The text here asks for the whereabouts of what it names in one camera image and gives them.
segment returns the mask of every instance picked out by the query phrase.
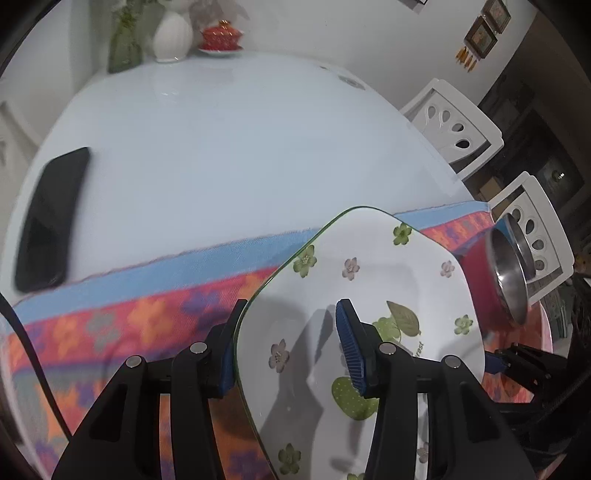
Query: smartphone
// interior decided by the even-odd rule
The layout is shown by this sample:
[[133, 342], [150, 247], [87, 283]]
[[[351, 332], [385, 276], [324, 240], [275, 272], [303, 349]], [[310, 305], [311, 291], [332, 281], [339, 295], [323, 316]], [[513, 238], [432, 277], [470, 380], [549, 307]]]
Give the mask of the smartphone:
[[29, 293], [64, 282], [70, 233], [90, 150], [80, 148], [43, 169], [22, 229], [15, 285]]

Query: plate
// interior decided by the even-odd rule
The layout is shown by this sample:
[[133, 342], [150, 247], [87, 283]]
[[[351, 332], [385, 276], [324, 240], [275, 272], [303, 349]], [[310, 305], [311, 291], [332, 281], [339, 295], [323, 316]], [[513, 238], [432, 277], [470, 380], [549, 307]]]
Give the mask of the plate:
[[[365, 470], [378, 400], [360, 397], [348, 376], [334, 317], [342, 298], [383, 340], [423, 358], [457, 355], [482, 380], [482, 337], [456, 259], [381, 210], [347, 210], [255, 293], [236, 329], [239, 388], [277, 478], [359, 480]], [[418, 410], [421, 480], [424, 395]]]
[[199, 49], [199, 51], [202, 51], [207, 55], [211, 55], [212, 57], [230, 57], [240, 53], [242, 50], [244, 50], [242, 47], [238, 47], [236, 50], [206, 50], [205, 48]]

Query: red pot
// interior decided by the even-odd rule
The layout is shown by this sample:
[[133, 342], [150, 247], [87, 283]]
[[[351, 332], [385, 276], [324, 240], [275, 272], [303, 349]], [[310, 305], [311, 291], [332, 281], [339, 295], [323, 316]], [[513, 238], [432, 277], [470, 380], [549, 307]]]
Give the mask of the red pot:
[[483, 331], [510, 332], [525, 324], [525, 276], [515, 250], [501, 231], [488, 230], [460, 259], [460, 265]]
[[242, 32], [234, 28], [228, 20], [220, 20], [218, 25], [206, 28], [203, 35], [203, 50], [237, 50]]

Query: wooden picture frame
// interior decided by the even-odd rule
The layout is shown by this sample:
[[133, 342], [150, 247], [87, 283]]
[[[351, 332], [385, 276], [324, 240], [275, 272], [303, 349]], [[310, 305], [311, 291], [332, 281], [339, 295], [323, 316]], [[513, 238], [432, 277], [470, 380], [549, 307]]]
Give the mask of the wooden picture frame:
[[489, 27], [488, 23], [486, 23], [484, 17], [478, 17], [476, 19], [468, 31], [465, 40], [481, 59], [489, 54], [497, 42], [495, 33]]
[[511, 14], [507, 10], [502, 0], [487, 0], [482, 11], [491, 27], [497, 33], [503, 33], [503, 30], [511, 20]]

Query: colorful floral tablecloth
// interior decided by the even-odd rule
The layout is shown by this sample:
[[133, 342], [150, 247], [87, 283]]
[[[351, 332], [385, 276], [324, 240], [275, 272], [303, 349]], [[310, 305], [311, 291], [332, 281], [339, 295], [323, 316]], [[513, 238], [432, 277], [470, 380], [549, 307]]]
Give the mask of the colorful floral tablecloth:
[[[461, 251], [492, 224], [488, 205], [466, 202], [397, 215], [452, 252]], [[188, 252], [147, 265], [115, 271], [32, 296], [17, 307], [21, 321], [46, 371], [63, 415], [75, 431], [121, 363], [139, 354], [148, 361], [174, 356], [203, 340], [224, 322], [237, 299], [248, 299], [318, 229], [248, 239]], [[539, 316], [516, 334], [518, 341], [541, 347]], [[489, 336], [494, 350], [515, 336]], [[31, 365], [14, 334], [3, 359], [9, 400], [25, 441], [46, 477], [66, 447], [57, 421], [41, 393]], [[497, 401], [528, 401], [500, 375], [486, 375], [487, 392]], [[161, 402], [163, 478], [174, 477], [170, 410]], [[216, 441], [228, 480], [272, 478], [265, 457], [233, 388], [210, 402]]]

